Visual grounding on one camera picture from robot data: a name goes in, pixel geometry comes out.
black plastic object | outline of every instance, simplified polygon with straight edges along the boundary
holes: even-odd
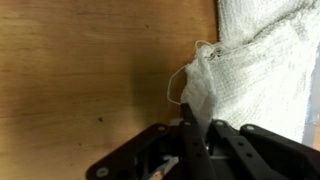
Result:
[[[254,125],[213,120],[205,137],[188,104],[177,126],[155,124],[92,165],[88,180],[318,180],[320,153]]]

white towel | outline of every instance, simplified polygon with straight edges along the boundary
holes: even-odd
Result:
[[[227,2],[234,3],[232,12],[223,9]],[[194,61],[186,67],[188,82],[181,101],[190,104],[204,130],[212,118],[223,119],[235,128],[252,123],[301,142],[320,42],[320,5],[319,1],[290,5],[285,0],[289,9],[282,6],[281,11],[270,10],[273,16],[261,12],[264,17],[254,21],[247,21],[250,13],[235,17],[235,26],[244,23],[241,27],[248,31],[227,24],[233,21],[228,17],[241,16],[238,12],[244,12],[241,8],[245,4],[255,4],[250,7],[256,16],[261,11],[257,4],[271,8],[275,1],[267,2],[220,1],[220,14],[224,14],[220,21],[222,43],[197,50]]]

wooden surface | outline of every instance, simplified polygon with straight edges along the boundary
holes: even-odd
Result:
[[[3,180],[84,179],[145,127],[178,116],[169,77],[196,40],[217,41],[212,0],[2,0],[0,12]]]

white cloth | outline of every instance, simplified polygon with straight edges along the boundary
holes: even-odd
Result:
[[[226,2],[239,3],[243,8],[243,1],[228,0],[221,0],[220,8]],[[252,14],[260,11],[253,7]],[[237,9],[232,11],[231,15],[238,14]],[[282,14],[265,20],[261,30],[244,36],[241,32],[246,29],[231,31],[224,27],[232,24],[226,26],[224,21],[220,22],[223,43],[203,45],[197,50],[194,61],[187,65],[188,81],[181,101],[190,104],[204,130],[214,118],[227,120],[235,128],[246,123],[256,124],[301,142],[311,73],[320,40],[319,1],[300,3],[291,10],[279,12]],[[221,13],[229,12],[220,9]]]

wood grain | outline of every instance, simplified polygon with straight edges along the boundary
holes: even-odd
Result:
[[[1,179],[84,179],[178,108],[169,77],[217,41],[211,0],[2,0]],[[179,99],[184,77],[173,84]]]

